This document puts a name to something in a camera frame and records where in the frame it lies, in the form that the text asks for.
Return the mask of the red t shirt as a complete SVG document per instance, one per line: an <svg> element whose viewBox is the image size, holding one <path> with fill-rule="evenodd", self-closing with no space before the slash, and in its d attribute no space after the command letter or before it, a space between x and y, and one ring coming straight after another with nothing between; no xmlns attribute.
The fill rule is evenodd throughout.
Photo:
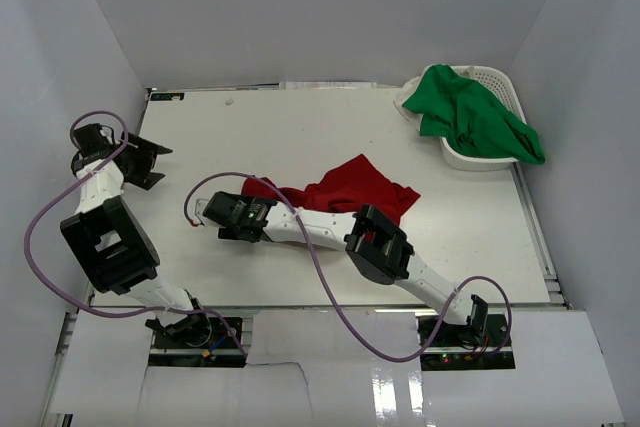
<svg viewBox="0 0 640 427"><path fill-rule="evenodd" d="M420 198L412 188L385 177L363 154L329 170L319 182L303 189L280 187L273 191L270 188L272 184L266 177L247 179L241 189L243 196L276 202L266 217L266 237L278 243L305 241L289 206L282 202L287 199L305 223L312 243L332 250L344 248L344 237L353 230L353 214L362 206L375 207L398 225L402 216Z"/></svg>

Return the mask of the green t shirt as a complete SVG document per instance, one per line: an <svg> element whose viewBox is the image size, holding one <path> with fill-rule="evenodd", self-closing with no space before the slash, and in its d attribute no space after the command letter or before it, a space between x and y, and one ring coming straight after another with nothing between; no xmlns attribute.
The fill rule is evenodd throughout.
<svg viewBox="0 0 640 427"><path fill-rule="evenodd" d="M519 120L488 88L459 75L449 65L428 67L404 107L422 115L420 135L443 138L464 157L513 158L534 165L546 161L533 128Z"/></svg>

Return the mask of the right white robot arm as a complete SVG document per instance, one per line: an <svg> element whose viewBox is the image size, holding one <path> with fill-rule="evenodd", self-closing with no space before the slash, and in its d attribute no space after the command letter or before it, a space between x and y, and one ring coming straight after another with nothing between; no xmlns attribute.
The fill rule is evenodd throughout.
<svg viewBox="0 0 640 427"><path fill-rule="evenodd" d="M268 198L217 192L196 201L197 219L218 228L226 240L306 243L344 251L358 272L380 285L396 285L435 309L444 322L466 333L485 335L488 304L429 267L407 235L372 205L355 213L326 213L289 208Z"/></svg>

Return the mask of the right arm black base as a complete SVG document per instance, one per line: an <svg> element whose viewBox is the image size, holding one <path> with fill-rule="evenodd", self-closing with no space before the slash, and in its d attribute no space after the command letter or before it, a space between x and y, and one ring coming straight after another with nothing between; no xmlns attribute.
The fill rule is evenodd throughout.
<svg viewBox="0 0 640 427"><path fill-rule="evenodd" d="M485 335L474 337L462 326L444 323L428 349L420 356L423 372L462 372L514 370L512 341L493 351L505 339L507 321L504 314L490 314Z"/></svg>

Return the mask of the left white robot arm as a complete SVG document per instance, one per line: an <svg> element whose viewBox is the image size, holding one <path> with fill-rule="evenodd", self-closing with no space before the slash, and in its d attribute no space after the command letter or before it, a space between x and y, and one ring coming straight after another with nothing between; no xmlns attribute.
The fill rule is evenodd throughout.
<svg viewBox="0 0 640 427"><path fill-rule="evenodd" d="M117 140L99 123L73 129L71 139L77 148L72 172L87 182L74 215L60 230L90 283L100 293L155 307L146 326L156 334L205 346L213 333L209 318L195 297L158 273L159 254L122 197L126 183L148 191L160 182L164 175L153 171L157 157L172 150L136 135Z"/></svg>

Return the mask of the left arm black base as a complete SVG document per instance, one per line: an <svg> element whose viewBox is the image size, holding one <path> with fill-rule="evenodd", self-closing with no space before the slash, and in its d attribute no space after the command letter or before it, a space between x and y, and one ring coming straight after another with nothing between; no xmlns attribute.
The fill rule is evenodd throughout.
<svg viewBox="0 0 640 427"><path fill-rule="evenodd" d="M215 316L209 316L203 327L187 327L170 335L155 320L147 321L153 331L148 357L149 367L174 368L243 368L244 355L237 348L233 336L242 342L243 320L226 317L229 328Z"/></svg>

